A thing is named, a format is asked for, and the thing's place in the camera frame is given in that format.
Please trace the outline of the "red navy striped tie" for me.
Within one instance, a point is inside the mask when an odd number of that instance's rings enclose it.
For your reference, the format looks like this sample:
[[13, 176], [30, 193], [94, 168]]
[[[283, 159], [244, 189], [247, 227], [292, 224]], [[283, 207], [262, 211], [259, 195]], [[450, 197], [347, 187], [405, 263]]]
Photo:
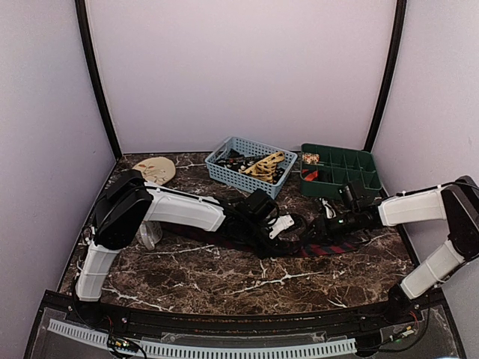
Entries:
[[161, 222], [160, 226], [166, 232], [173, 233], [187, 239], [203, 242], [208, 245], [215, 245], [217, 247], [229, 250], [248, 252], [254, 254], [260, 259], [265, 259], [268, 257], [321, 257], [328, 255], [345, 254], [348, 252], [357, 251], [359, 249], [358, 247], [347, 242], [344, 242], [340, 245], [304, 244], [301, 245], [299, 248], [293, 249], [266, 249], [264, 245], [248, 244], [241, 239], [234, 239], [231, 236], [226, 236], [221, 233], [208, 232], [199, 228], [186, 225]]

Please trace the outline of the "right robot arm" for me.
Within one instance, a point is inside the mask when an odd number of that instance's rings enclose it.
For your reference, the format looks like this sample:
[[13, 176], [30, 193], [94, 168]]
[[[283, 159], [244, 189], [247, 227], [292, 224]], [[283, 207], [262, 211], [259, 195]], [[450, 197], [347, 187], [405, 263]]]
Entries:
[[387, 198], [367, 194], [357, 181], [338, 192], [346, 212], [333, 218], [319, 217], [308, 229], [309, 236], [321, 244], [329, 245], [358, 230], [433, 220], [448, 224], [444, 243], [388, 291], [382, 318], [390, 325], [409, 315], [415, 299], [478, 258], [478, 187], [469, 176]]

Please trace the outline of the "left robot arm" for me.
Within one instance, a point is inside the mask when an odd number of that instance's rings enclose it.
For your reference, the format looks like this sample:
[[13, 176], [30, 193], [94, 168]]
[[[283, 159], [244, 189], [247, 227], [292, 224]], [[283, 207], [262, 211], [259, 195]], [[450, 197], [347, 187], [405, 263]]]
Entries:
[[72, 282], [72, 308], [86, 325], [106, 320], [100, 297], [115, 257], [127, 248], [144, 222], [176, 224], [213, 233], [245, 245], [260, 258], [296, 254], [302, 241], [282, 241], [297, 222], [281, 215], [278, 204], [262, 189], [235, 200], [187, 194], [147, 181], [140, 171], [124, 171], [97, 198], [91, 237]]

